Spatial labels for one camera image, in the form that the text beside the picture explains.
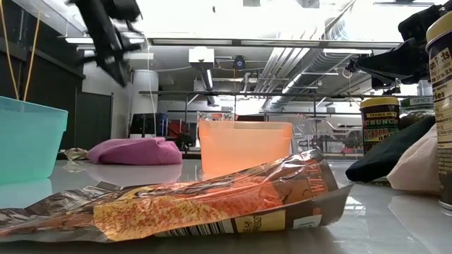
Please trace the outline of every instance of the ceiling light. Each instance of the ceiling light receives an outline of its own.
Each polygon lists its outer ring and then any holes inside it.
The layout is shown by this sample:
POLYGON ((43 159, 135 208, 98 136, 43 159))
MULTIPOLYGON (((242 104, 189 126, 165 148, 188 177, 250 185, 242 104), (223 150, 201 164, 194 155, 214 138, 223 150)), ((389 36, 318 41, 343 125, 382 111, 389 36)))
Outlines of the ceiling light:
POLYGON ((93 39, 89 37, 66 37, 64 38, 68 43, 71 44, 92 44, 93 39))
POLYGON ((129 41, 132 44, 141 44, 145 42, 144 38, 131 38, 129 41))
POLYGON ((325 54, 335 53, 335 54, 372 54, 370 49, 323 49, 325 54))

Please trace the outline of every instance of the table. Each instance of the table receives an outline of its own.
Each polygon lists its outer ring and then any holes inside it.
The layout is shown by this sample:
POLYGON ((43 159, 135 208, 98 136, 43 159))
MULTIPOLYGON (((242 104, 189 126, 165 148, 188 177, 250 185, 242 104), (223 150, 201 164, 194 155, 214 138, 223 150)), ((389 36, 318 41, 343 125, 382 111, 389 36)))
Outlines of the table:
MULTIPOLYGON (((351 160, 329 160, 340 186, 350 184, 345 170, 351 160)), ((47 192, 96 185, 111 181, 121 185, 197 181, 202 178, 201 162, 184 160, 178 167, 97 166, 69 167, 58 161, 52 176, 29 187, 6 202, 34 202, 47 192)), ((0 187, 0 193, 17 186, 0 187)), ((440 208, 436 198, 408 195, 388 187, 356 184, 347 199, 342 219, 330 226, 286 232, 148 238, 123 243, 0 243, 0 253, 450 253, 452 212, 440 208)))

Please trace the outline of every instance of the crinkled foil bag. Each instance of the crinkled foil bag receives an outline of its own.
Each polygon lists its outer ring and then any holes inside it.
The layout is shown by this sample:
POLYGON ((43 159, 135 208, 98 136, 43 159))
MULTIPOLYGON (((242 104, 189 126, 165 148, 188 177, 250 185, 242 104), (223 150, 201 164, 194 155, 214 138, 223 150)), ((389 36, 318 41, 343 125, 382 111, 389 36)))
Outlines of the crinkled foil bag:
POLYGON ((0 210, 0 241, 105 243, 323 226, 340 219, 350 189, 338 188, 313 150, 207 181, 57 193, 0 210))

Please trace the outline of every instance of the teal plastic bin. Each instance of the teal plastic bin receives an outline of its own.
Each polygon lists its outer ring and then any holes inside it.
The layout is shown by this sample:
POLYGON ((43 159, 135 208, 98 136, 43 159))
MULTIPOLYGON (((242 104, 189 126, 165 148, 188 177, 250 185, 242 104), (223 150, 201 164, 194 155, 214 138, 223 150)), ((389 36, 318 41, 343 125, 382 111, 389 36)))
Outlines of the teal plastic bin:
POLYGON ((0 184, 52 174, 68 112, 0 97, 0 184))

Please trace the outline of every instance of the white bag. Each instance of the white bag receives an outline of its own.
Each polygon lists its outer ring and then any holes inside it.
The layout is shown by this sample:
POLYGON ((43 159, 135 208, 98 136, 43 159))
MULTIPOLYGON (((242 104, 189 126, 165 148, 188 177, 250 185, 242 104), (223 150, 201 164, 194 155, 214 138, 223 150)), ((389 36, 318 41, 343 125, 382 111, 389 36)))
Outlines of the white bag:
POLYGON ((436 124, 403 153, 388 175, 392 188, 439 194, 436 124))

